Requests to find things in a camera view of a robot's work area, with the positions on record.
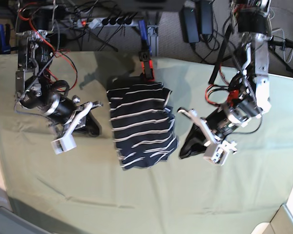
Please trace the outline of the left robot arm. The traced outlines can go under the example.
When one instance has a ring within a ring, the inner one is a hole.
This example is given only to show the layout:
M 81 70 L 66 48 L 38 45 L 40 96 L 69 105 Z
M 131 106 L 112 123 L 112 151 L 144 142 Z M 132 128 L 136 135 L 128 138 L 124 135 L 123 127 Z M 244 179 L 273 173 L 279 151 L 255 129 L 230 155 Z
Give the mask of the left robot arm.
M 198 117 L 195 110 L 179 108 L 178 112 L 193 123 L 180 150 L 179 158 L 203 155 L 210 163 L 221 166 L 230 153 L 235 153 L 236 143 L 228 136 L 237 134 L 253 118 L 261 119 L 271 109 L 269 69 L 269 41 L 272 39 L 268 0 L 232 0 L 230 16 L 223 25 L 224 39 L 214 70 L 205 91 L 205 100 L 210 95 L 225 91 L 223 103 L 212 102 L 215 110 L 207 117 Z M 231 58 L 237 70 L 231 81 L 215 84 L 221 73 L 221 63 L 229 48 L 230 36 L 237 31 L 241 40 Z

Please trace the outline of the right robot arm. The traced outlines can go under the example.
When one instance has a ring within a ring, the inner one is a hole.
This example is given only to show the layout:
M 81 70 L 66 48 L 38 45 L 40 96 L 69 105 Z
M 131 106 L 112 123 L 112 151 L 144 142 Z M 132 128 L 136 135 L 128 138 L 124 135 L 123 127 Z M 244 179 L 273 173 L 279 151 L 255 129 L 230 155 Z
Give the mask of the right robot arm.
M 16 21 L 18 65 L 15 74 L 14 111 L 22 115 L 45 118 L 55 139 L 51 142 L 55 154 L 76 147 L 74 133 L 98 137 L 101 127 L 91 111 L 102 107 L 99 101 L 80 103 L 80 98 L 68 94 L 72 86 L 50 72 L 52 61 L 61 55 L 60 41 L 52 44 L 48 35 L 60 28 L 56 21 L 58 5 L 54 0 L 19 0 Z

